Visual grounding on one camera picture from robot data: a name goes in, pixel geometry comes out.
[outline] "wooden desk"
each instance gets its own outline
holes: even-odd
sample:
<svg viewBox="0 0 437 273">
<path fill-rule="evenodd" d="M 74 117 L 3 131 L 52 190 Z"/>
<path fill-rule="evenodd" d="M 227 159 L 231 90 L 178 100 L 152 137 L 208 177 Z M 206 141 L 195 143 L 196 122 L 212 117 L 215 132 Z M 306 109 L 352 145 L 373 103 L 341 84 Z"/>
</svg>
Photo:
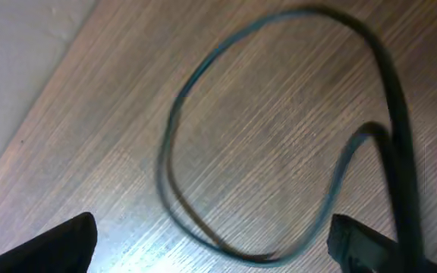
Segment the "wooden desk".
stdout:
<svg viewBox="0 0 437 273">
<path fill-rule="evenodd" d="M 330 2 L 366 21 L 395 60 L 411 110 L 426 251 L 437 262 L 437 2 Z M 171 102 L 205 54 L 293 3 L 102 0 L 0 159 L 0 253 L 90 211 L 99 228 L 91 271 L 263 271 L 185 238 L 156 198 L 154 164 Z M 363 41 L 322 18 L 278 23 L 233 47 L 197 84 L 174 172 L 230 244 L 281 249 L 313 217 L 346 139 L 371 120 L 388 124 Z M 357 153 L 335 211 L 394 235 L 371 143 Z M 326 234 L 271 271 L 337 271 Z"/>
</svg>

